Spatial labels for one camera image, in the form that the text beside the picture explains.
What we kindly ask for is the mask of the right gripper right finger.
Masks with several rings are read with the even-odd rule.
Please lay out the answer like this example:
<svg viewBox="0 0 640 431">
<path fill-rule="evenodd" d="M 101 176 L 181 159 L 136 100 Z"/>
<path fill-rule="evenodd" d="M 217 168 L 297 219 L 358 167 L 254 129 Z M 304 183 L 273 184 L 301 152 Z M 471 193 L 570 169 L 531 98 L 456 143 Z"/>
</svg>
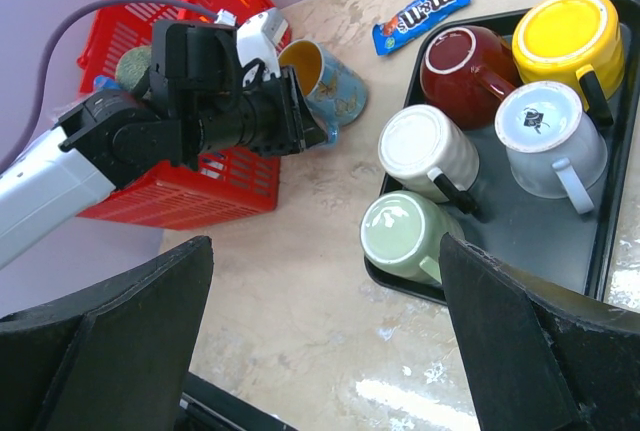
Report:
<svg viewBox="0 0 640 431">
<path fill-rule="evenodd" d="M 441 240 L 446 304 L 483 430 L 636 430 L 639 315 Z"/>
</svg>

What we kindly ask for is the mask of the cream white mug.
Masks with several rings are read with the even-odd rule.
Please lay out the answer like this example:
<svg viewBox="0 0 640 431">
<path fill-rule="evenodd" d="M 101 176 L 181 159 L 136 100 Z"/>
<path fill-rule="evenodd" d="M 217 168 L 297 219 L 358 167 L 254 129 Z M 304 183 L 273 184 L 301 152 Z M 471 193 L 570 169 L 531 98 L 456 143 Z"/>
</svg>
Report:
<svg viewBox="0 0 640 431">
<path fill-rule="evenodd" d="M 478 211 L 470 193 L 479 174 L 477 149 L 440 109 L 411 105 L 394 114 L 380 134 L 378 157 L 408 190 L 465 214 Z"/>
</svg>

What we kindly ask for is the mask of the blue butterfly mug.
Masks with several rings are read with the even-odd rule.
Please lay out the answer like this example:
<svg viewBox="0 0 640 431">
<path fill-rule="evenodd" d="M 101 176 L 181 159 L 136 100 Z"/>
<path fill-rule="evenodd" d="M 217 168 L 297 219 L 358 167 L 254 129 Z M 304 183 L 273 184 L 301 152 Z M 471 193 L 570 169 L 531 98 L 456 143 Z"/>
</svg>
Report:
<svg viewBox="0 0 640 431">
<path fill-rule="evenodd" d="M 294 68 L 307 105 L 327 131 L 324 146 L 335 146 L 340 130 L 366 107 L 368 89 L 363 79 L 321 44 L 306 39 L 286 46 L 279 64 Z"/>
</svg>

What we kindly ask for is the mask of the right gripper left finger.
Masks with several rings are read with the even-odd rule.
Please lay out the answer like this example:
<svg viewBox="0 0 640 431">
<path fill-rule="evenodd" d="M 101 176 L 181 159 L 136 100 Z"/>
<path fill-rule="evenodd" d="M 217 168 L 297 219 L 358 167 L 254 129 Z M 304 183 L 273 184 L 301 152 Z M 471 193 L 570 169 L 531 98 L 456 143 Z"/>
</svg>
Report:
<svg viewBox="0 0 640 431">
<path fill-rule="evenodd" d="M 2 429 L 172 429 L 212 275 L 198 236 L 2 317 Z"/>
</svg>

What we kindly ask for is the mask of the light grey mug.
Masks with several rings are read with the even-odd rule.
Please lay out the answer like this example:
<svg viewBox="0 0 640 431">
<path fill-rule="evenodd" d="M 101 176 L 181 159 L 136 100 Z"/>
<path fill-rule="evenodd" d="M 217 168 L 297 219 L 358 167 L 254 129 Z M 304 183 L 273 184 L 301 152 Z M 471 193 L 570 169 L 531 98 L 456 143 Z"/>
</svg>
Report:
<svg viewBox="0 0 640 431">
<path fill-rule="evenodd" d="M 608 151 L 573 89 L 555 81 L 523 85 L 500 104 L 494 128 L 523 190 L 567 198 L 580 215 L 595 209 L 588 190 L 603 174 Z"/>
</svg>

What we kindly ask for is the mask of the light green mug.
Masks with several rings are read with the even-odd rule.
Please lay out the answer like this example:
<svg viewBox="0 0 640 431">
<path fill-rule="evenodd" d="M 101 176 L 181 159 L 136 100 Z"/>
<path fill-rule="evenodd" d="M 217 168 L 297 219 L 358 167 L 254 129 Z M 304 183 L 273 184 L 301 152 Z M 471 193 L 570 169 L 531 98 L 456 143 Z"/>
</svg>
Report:
<svg viewBox="0 0 640 431">
<path fill-rule="evenodd" d="M 379 196 L 367 208 L 359 231 L 364 254 L 378 269 L 434 285 L 442 282 L 439 254 L 445 234 L 465 237 L 455 218 L 412 191 Z"/>
</svg>

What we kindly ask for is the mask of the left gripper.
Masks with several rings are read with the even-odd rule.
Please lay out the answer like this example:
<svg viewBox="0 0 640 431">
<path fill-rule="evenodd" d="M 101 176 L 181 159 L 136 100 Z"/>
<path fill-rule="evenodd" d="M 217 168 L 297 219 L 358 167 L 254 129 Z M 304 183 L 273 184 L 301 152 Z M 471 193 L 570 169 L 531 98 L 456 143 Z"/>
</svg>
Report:
<svg viewBox="0 0 640 431">
<path fill-rule="evenodd" d="M 288 156 L 327 144 L 328 132 L 312 114 L 296 70 L 287 65 L 265 81 L 256 76 L 247 85 L 256 117 L 256 131 L 247 147 L 259 156 Z"/>
</svg>

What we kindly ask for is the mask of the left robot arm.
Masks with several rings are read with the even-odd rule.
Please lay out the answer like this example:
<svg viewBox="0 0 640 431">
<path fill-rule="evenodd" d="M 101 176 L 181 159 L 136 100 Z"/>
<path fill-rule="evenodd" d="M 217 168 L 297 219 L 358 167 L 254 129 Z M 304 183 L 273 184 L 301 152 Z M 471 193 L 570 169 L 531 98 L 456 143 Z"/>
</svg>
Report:
<svg viewBox="0 0 640 431">
<path fill-rule="evenodd" d="M 193 169 L 201 155 L 232 147 L 275 157 L 327 141 L 293 68 L 252 82 L 247 70 L 231 27 L 155 23 L 134 90 L 84 98 L 2 172 L 2 263 L 160 162 Z"/>
</svg>

